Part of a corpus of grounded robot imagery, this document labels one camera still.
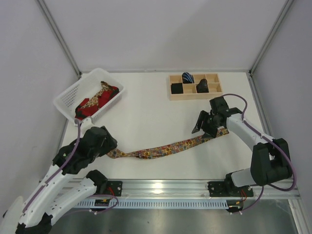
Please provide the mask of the colourful patterned tie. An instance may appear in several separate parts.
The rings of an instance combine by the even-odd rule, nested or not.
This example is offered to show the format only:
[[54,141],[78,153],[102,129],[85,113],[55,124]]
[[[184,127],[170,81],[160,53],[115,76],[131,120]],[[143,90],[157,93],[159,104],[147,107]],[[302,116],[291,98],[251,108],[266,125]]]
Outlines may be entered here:
[[193,137],[191,139],[178,141],[169,145],[164,145],[160,147],[150,148],[150,149],[143,149],[138,151],[133,151],[129,153],[125,153],[118,148],[115,148],[108,152],[106,155],[112,159],[117,158],[126,158],[126,157],[133,157],[138,159],[156,159],[164,156],[169,156],[173,154],[177,154],[198,145],[201,145],[207,141],[212,140],[211,136],[205,137],[204,135]]

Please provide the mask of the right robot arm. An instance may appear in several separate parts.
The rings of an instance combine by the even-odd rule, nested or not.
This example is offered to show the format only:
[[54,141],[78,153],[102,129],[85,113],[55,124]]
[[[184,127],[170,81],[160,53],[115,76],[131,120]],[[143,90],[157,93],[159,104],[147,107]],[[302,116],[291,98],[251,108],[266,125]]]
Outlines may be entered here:
[[193,133],[203,131],[203,137],[216,138],[220,130],[236,134],[251,150],[249,168],[226,175],[225,183],[235,189],[266,185],[280,191],[291,191],[297,175],[291,163],[289,146],[283,138],[273,138],[252,125],[245,110],[229,107],[224,96],[210,100],[210,112],[201,111]]

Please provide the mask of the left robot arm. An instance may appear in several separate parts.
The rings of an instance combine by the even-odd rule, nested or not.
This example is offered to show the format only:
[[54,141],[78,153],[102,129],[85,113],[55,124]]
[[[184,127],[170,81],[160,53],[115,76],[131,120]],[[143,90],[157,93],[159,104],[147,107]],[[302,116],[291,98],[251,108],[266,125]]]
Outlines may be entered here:
[[58,197],[63,187],[82,169],[117,147],[105,126],[91,127],[69,145],[59,149],[39,186],[25,201],[17,234],[47,234],[52,226],[82,200],[102,195],[108,179],[98,170],[87,173],[79,185]]

